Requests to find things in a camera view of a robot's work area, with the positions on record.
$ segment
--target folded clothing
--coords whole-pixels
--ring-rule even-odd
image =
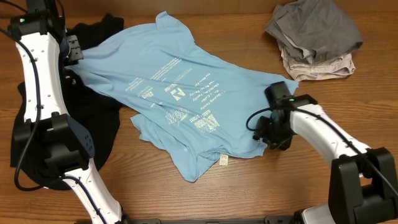
[[[268,106],[264,90],[270,84],[285,81],[292,93],[298,86],[210,55],[166,12],[155,23],[125,29],[83,55],[70,68],[86,86],[140,112],[131,118],[140,139],[168,151],[190,182],[221,152],[262,155],[266,144],[252,139],[247,118]]]
[[[355,71],[351,54],[345,54],[326,62],[309,65],[297,62],[292,57],[289,57],[283,46],[279,46],[279,48],[287,73],[296,81],[344,78]]]
[[[363,43],[353,20],[333,0],[298,0],[277,6],[266,32],[297,61],[305,58],[300,48],[313,52],[314,63],[349,54]]]
[[[297,46],[297,45],[293,42],[292,39],[290,39],[290,38],[289,38],[288,36],[286,36],[285,34],[283,34],[283,35],[286,37],[287,41],[289,41],[289,43],[292,44],[293,47],[295,47],[295,48],[301,50],[301,54],[302,54],[303,60],[300,60],[300,61],[303,61],[304,63],[307,63],[307,62],[308,62],[309,64],[313,64],[313,59],[314,59],[314,55],[315,55],[315,52],[314,52],[313,50],[307,50],[307,49],[305,49],[305,48],[303,48],[303,47]],[[282,48],[285,48],[285,49],[287,48],[286,46],[283,46],[283,45],[281,45],[281,44],[278,44],[278,46],[282,46]]]

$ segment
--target light blue t-shirt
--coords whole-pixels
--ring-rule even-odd
[[[298,86],[280,75],[247,70],[210,55],[166,12],[156,23],[121,31],[83,55],[70,69],[94,91],[140,112],[131,118],[140,139],[169,152],[190,182],[221,152],[261,156],[266,145],[252,139],[247,118],[269,106],[264,90],[271,83],[285,81],[292,93]]]

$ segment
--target black cable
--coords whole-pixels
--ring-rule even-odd
[[[247,128],[248,130],[250,130],[250,131],[259,131],[260,129],[252,129],[252,128],[249,128],[249,122],[250,122],[250,120],[251,120],[255,115],[257,115],[257,114],[259,114],[259,113],[262,113],[262,112],[269,111],[269,110],[271,110],[271,109],[270,109],[270,108],[262,109],[262,110],[259,110],[259,111],[255,112],[254,114],[250,115],[250,117],[249,117],[248,120],[246,121],[246,128]]]
[[[9,2],[9,1],[7,1],[7,0],[0,0],[0,2],[6,3],[6,4],[10,5],[10,6],[14,6],[14,7],[16,7],[17,9],[23,11],[24,13],[27,13],[27,10],[26,10],[26,9],[24,9],[23,7],[18,6],[17,4],[15,4],[15,3],[13,3],[13,2]]]
[[[56,0],[57,2],[58,2],[58,4],[60,5],[60,7],[61,7],[61,11],[62,11],[62,19],[63,19],[63,25],[65,26],[65,22],[66,22],[66,20],[65,20],[65,11],[63,10],[63,4],[61,3],[61,0]]]
[[[36,85],[36,102],[37,102],[37,114],[36,114],[36,120],[35,120],[35,124],[33,125],[33,129],[32,129],[32,133],[29,136],[29,139],[27,140],[24,149],[21,152],[21,157],[19,158],[18,164],[17,164],[17,168],[15,169],[15,175],[14,175],[14,183],[15,186],[19,189],[19,190],[23,190],[23,191],[33,191],[33,190],[38,190],[41,189],[43,187],[43,185],[38,185],[36,187],[23,187],[19,184],[19,172],[21,170],[21,165],[22,162],[25,159],[27,150],[36,134],[37,128],[39,127],[39,121],[40,121],[40,115],[42,112],[42,103],[40,100],[40,84],[39,84],[39,74],[37,72],[37,67],[36,67],[36,62],[35,59],[33,58],[33,55],[30,53],[29,49],[19,40],[13,38],[10,34],[8,34],[4,29],[0,28],[0,32],[2,32],[3,34],[5,34],[6,36],[8,36],[9,38],[11,38],[13,41],[17,42],[25,51],[26,54],[29,56],[29,59],[32,63],[33,66],[33,72],[34,72],[34,76],[35,76],[35,85]]]
[[[76,177],[71,177],[71,176],[63,176],[62,179],[63,179],[63,180],[64,180],[64,179],[74,180],[74,181],[76,182],[76,184],[80,185],[81,189],[85,192],[85,194],[86,194],[88,200],[90,201],[91,206],[93,206],[94,211],[95,211],[96,214],[100,217],[101,221],[102,221],[104,224],[106,224],[106,221],[105,221],[104,216],[102,216],[100,210],[99,210],[99,209],[97,208],[97,206],[95,205],[93,198],[91,198],[91,195],[88,193],[86,187],[82,184],[82,182],[81,182],[79,179],[77,179]]]
[[[270,110],[270,108],[266,108],[266,109],[263,109],[263,110],[260,110],[260,111],[257,111],[257,112],[255,112],[254,114],[252,114],[250,117],[249,117],[249,119],[248,119],[248,121],[246,122],[246,127],[248,128],[248,130],[253,130],[253,129],[250,129],[249,127],[248,127],[248,123],[249,123],[249,121],[250,121],[250,119],[252,118],[252,117],[254,117],[255,115],[257,115],[257,114],[259,114],[259,113],[261,113],[261,112],[264,112],[264,111],[267,111],[267,110]],[[322,121],[322,122],[324,122],[327,126],[329,126],[329,128],[331,128],[346,144],[347,144],[347,146],[349,146],[350,148],[352,148],[352,150],[355,152],[355,153],[357,153],[358,154],[358,156],[363,160],[363,161],[365,161],[371,168],[372,168],[372,170],[376,173],[376,175],[382,180],[382,181],[384,181],[387,185],[388,185],[388,187],[393,191],[393,193],[396,195],[396,197],[398,197],[398,192],[397,192],[397,190],[394,188],[394,186],[392,186],[392,184],[387,180],[387,178],[379,171],[379,169],[375,166],[375,165],[373,165],[373,163],[359,150],[359,149],[357,149],[354,145],[353,145],[353,143],[351,142],[351,141],[349,141],[336,127],[334,127],[329,121],[327,121],[325,118],[322,118],[320,115],[317,115],[317,114],[315,114],[315,113],[312,113],[312,112],[309,112],[309,111],[306,111],[306,110],[302,110],[302,109],[298,109],[298,108],[293,108],[293,107],[281,107],[281,108],[276,108],[276,110],[288,110],[288,111],[298,111],[298,112],[301,112],[301,113],[305,113],[305,114],[308,114],[308,115],[310,115],[310,116],[313,116],[313,117],[315,117],[316,119],[319,119],[320,121]]]

